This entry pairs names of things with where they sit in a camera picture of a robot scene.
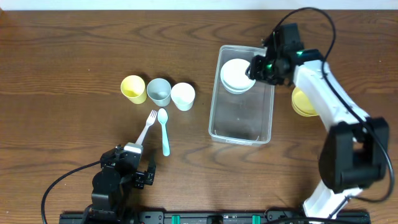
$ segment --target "light blue spoon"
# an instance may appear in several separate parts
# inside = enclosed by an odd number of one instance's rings
[[[166,129],[166,122],[169,119],[167,116],[167,112],[165,109],[161,108],[157,114],[157,120],[162,125],[162,144],[163,144],[163,155],[169,156],[170,155],[170,145],[169,139],[167,137],[167,129]]]

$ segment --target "wood grain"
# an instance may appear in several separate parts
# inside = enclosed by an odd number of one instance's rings
[[[262,147],[213,142],[211,94],[222,45],[260,44],[288,11],[26,11],[0,18],[0,223],[40,223],[45,189],[69,170],[138,137],[151,100],[134,105],[121,80],[167,77],[191,82],[190,111],[168,105],[172,155],[161,152],[160,125],[149,130],[141,169],[155,153],[153,186],[134,193],[145,207],[179,210],[265,210],[296,207],[319,182],[317,158],[326,132],[319,118],[292,110],[291,89],[277,87],[272,139]],[[337,40],[329,63],[343,88],[373,116],[389,122],[390,155],[398,166],[398,20],[396,11],[330,11]],[[324,52],[326,20],[302,12],[307,48]],[[47,218],[91,202],[99,167],[61,181],[47,199]],[[363,193],[384,194],[387,180]],[[398,191],[382,204],[353,200],[373,223],[397,223]]]

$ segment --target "white bowl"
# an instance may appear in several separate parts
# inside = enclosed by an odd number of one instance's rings
[[[245,72],[250,63],[243,59],[227,61],[221,68],[220,78],[225,89],[233,94],[242,94],[254,86],[255,80],[249,79]]]

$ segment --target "yellow bowl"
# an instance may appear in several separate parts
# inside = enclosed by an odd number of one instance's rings
[[[130,75],[124,78],[120,85],[120,90],[127,99],[135,104],[143,103],[147,99],[145,82],[137,75]]]
[[[304,117],[311,117],[311,116],[318,116],[318,113],[315,111],[313,106],[311,105],[310,100],[301,91],[299,88],[294,88],[292,93],[292,107],[293,110],[296,111],[301,116]]]

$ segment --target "plastic bin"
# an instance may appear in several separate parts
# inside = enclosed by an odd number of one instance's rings
[[[260,146],[271,140],[274,86],[256,82],[247,92],[234,95],[220,79],[222,66],[234,58],[251,62],[255,55],[265,56],[257,47],[224,45],[220,48],[211,101],[209,133],[214,141]]]

